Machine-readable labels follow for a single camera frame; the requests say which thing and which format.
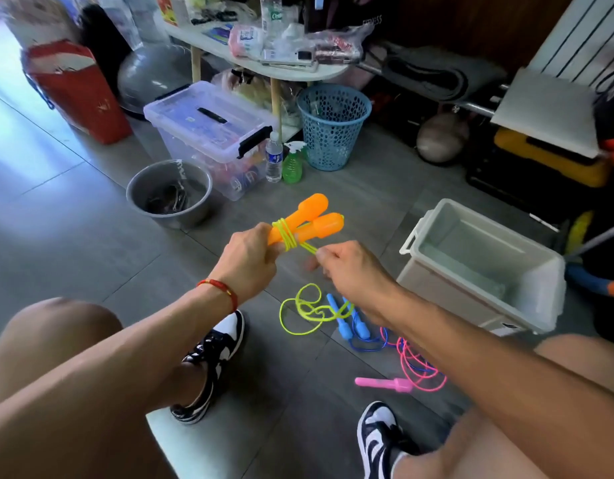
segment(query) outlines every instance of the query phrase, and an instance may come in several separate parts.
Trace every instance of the blue trash can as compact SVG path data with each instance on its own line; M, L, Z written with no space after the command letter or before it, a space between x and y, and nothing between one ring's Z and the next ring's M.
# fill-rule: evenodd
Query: blue trash can
M323 171L344 167L362 123L371 114L369 98L354 88L322 83L300 93L298 108L309 164Z

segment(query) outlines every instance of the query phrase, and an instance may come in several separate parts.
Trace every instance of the blue jump rope handle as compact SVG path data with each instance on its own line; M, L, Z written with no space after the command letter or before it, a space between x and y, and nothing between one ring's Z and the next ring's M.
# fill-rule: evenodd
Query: blue jump rope handle
M343 297L344 302L348 303L349 301L346 300L345 297ZM353 308L353 311L351 311L351 316L353 316L353 319L355 320L355 330L356 333L358 333L358 336L360 337L361 340L368 340L371 338L371 333L369 332L367 325L362 322L362 319L360 318L360 315L358 314L358 311Z
M333 308L333 310L335 312L338 312L339 307L338 303L335 302L335 297L331 294L327 294L327 301L329 301L329 305ZM351 330L351 326L349 326L349 324L340 317L336 319L336 321L338 322L338 331L340 331L342 337L346 340L350 340L351 338L353 338L353 331Z

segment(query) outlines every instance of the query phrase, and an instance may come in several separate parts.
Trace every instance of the spray bottle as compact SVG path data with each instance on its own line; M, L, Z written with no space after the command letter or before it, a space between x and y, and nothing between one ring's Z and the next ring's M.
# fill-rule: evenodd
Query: spray bottle
M289 148L289 154L283 161L283 179L285 183L298 183L303 177L303 161L301 159L304 147L307 145L304 141L289 141L285 146Z

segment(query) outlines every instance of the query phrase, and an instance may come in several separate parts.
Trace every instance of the hand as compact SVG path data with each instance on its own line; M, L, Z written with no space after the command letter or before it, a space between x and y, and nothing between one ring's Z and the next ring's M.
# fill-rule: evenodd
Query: hand
M399 286L375 255L362 244L350 241L319 248L316 259L318 262L312 261L312 269L322 265L323 272L334 281L338 292L376 324L386 326L380 308L385 298Z
M236 232L223 250L210 279L228 285L243 303L261 293L276 275L276 258L285 244L267 246L271 225L258 224L246 232Z

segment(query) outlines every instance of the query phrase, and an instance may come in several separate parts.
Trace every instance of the brown wooden wall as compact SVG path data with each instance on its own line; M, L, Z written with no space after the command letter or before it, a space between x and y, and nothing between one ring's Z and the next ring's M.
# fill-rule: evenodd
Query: brown wooden wall
M396 0L388 38L487 58L515 72L527 65L571 0Z

